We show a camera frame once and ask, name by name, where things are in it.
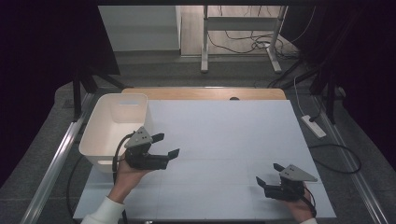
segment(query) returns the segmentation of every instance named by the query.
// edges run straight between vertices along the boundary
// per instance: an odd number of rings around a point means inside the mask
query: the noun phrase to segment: black curtain
[[[58,88],[86,66],[120,73],[98,7],[88,1],[1,3],[0,65],[2,185],[46,120]]]
[[[396,6],[375,1],[363,10],[336,59],[344,107],[396,170]]]

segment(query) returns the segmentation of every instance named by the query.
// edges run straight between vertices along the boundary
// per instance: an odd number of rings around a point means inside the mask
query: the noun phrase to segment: gray floor
[[[118,53],[121,76],[115,77],[124,84],[135,87],[249,87],[265,88],[278,75],[274,74],[266,57],[226,57],[211,56],[209,72],[200,73],[200,59],[179,57],[177,55]],[[284,69],[294,61],[281,61]],[[301,74],[306,69],[300,66],[288,77]],[[96,78],[101,89],[95,95],[97,99],[107,92],[120,92],[100,78]],[[315,116],[318,113],[313,97],[308,92],[312,79],[297,85],[299,100],[305,114]],[[294,88],[286,90],[291,100],[296,117],[301,116],[297,106]],[[15,169],[6,184],[0,189],[0,220],[2,223],[19,223],[29,202],[35,194],[42,176],[46,172],[56,149],[60,145],[73,118],[73,101],[71,85],[57,90],[55,104],[43,124],[35,141],[24,158]],[[342,100],[335,102],[336,128],[339,130],[348,147],[351,147],[361,158],[361,173],[375,193],[389,223],[396,223],[396,174],[385,158],[365,135],[360,127],[342,107]],[[323,119],[318,119],[324,127]],[[302,123],[301,128],[309,146],[330,143],[326,137],[318,140]],[[345,166],[338,150],[331,147],[312,149],[312,155],[331,166],[343,169]],[[66,186],[71,170],[79,157],[78,141],[71,148],[59,178],[44,207],[38,223],[72,223],[66,206]],[[317,165],[325,188],[329,194],[333,209],[338,216],[332,220],[320,220],[319,223],[374,223],[361,195],[357,192],[350,175],[333,173]],[[84,188],[91,165],[82,159],[73,176],[70,197],[71,204],[76,207],[79,196]]]

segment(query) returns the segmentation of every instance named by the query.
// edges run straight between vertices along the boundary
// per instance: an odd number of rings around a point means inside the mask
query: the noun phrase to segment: white table surface
[[[315,176],[307,183],[317,217],[335,217],[290,101],[149,101],[153,133],[165,133],[151,154],[180,148],[166,170],[151,172],[125,200],[129,219],[271,220],[291,215],[265,198],[256,176],[279,184],[273,163]],[[92,167],[74,218],[93,213],[112,188],[111,174]]]

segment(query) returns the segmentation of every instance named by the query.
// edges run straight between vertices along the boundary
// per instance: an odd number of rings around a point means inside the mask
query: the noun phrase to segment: metal frame
[[[314,97],[314,103],[319,109],[319,105],[322,104],[319,102],[317,97]],[[330,132],[330,136],[335,144],[346,146],[344,139],[342,138],[341,134],[338,132],[337,127],[335,124],[332,124],[331,121],[327,118],[326,113],[321,111],[320,117],[324,121],[324,124]],[[343,160],[346,168],[348,171],[353,171],[358,168],[358,164],[355,162],[352,154],[350,152],[340,150],[339,151],[341,159]],[[356,189],[358,190],[361,198],[363,199],[368,212],[370,213],[373,222],[382,224],[382,223],[389,223],[381,204],[379,203],[378,199],[375,197],[375,194],[369,184],[367,183],[364,175],[361,172],[358,172],[351,176],[353,183],[355,184]]]
[[[87,110],[91,104],[93,94],[87,93],[82,102],[82,113],[77,121],[72,122],[64,135],[64,139],[58,147],[52,162],[49,165],[49,169],[45,173],[40,185],[38,186],[35,196],[30,202],[25,214],[22,217],[21,223],[36,223],[40,214],[46,204],[52,188],[61,172],[64,162],[66,161],[67,155],[69,154],[70,148],[74,143],[74,140],[78,134],[81,125],[87,116]]]
[[[280,7],[277,18],[245,18],[245,17],[208,17],[207,6],[204,6],[204,40],[201,52],[201,72],[208,71],[208,31],[273,31],[271,42],[266,46],[268,56],[276,73],[281,73],[276,58],[275,45],[279,31],[285,18],[286,8]]]

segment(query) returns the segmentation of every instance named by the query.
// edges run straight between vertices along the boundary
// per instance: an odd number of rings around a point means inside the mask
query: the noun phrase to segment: hand
[[[126,196],[140,182],[140,179],[149,172],[151,171],[131,168],[125,161],[125,153],[122,154],[119,168],[117,169],[117,180],[107,196],[108,199],[116,203],[123,203]]]
[[[311,195],[306,189],[304,196],[309,202],[311,202]],[[289,208],[291,214],[298,223],[302,223],[313,217],[310,208],[302,200],[299,200],[297,202],[286,202],[286,201],[281,201],[281,202]]]

